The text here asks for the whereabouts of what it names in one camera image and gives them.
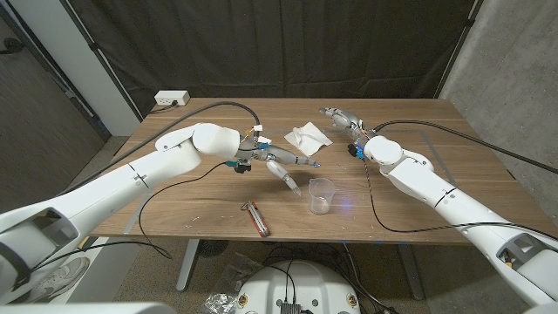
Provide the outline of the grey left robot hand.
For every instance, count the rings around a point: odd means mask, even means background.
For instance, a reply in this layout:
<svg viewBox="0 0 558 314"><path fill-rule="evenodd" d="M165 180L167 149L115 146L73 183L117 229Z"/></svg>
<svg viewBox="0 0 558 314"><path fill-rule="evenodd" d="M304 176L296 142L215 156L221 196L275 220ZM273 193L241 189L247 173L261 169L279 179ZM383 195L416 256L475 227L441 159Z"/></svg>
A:
<svg viewBox="0 0 558 314"><path fill-rule="evenodd" d="M297 156L286 149L269 143L255 143L251 146L241 145L235 157L245 166L252 160L265 161L270 173L282 180L299 197L302 196L302 191L283 165L320 167L320 164L310 157Z"/></svg>

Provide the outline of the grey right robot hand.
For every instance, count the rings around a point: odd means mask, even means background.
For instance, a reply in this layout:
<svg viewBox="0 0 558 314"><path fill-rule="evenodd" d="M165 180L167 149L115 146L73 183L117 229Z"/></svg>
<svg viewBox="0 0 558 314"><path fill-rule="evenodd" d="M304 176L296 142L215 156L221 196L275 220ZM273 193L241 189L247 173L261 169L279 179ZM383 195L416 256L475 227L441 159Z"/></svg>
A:
<svg viewBox="0 0 558 314"><path fill-rule="evenodd" d="M320 108L319 112L332 120L333 126L344 131L354 142L364 146L376 133L353 113L335 107Z"/></svg>

